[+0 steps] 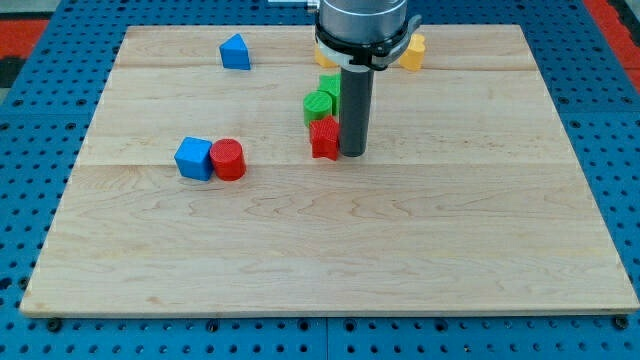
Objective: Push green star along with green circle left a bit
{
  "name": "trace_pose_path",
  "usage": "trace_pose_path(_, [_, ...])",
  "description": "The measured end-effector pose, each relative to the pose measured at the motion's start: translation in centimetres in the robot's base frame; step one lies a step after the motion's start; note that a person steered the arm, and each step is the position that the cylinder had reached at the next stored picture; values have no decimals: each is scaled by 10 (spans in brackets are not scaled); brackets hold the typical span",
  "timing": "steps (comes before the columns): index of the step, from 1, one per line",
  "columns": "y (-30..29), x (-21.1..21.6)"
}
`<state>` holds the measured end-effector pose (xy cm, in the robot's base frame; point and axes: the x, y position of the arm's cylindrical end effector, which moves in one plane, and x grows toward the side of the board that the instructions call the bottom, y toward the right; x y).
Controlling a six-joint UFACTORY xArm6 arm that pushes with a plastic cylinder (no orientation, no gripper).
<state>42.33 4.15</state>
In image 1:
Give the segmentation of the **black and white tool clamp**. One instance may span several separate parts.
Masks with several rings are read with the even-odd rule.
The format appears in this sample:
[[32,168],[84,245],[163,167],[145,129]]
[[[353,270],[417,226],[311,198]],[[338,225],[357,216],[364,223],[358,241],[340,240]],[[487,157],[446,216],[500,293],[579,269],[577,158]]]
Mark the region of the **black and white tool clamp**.
[[316,17],[315,39],[321,52],[348,71],[384,71],[405,52],[422,16],[402,18],[333,15]]

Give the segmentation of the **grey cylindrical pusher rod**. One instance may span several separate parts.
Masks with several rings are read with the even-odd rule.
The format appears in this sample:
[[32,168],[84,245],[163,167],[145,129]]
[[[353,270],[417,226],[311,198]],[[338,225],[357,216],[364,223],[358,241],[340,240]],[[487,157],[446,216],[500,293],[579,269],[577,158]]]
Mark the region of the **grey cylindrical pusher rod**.
[[366,150],[374,72],[341,70],[339,150],[359,157]]

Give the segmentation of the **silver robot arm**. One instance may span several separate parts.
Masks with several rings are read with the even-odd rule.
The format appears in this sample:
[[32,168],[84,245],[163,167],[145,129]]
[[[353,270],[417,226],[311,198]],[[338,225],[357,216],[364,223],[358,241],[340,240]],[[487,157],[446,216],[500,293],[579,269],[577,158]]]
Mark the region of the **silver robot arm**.
[[374,76],[408,49],[422,16],[408,14],[407,0],[268,0],[301,7],[315,16],[319,51],[341,69],[339,152],[363,155],[373,102]]

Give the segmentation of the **yellow block behind arm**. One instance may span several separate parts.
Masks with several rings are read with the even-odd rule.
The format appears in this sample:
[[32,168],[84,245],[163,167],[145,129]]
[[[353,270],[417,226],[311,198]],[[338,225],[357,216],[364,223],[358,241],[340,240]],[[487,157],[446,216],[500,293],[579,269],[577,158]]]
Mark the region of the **yellow block behind arm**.
[[318,46],[314,48],[314,59],[322,68],[336,68],[337,64],[326,57]]

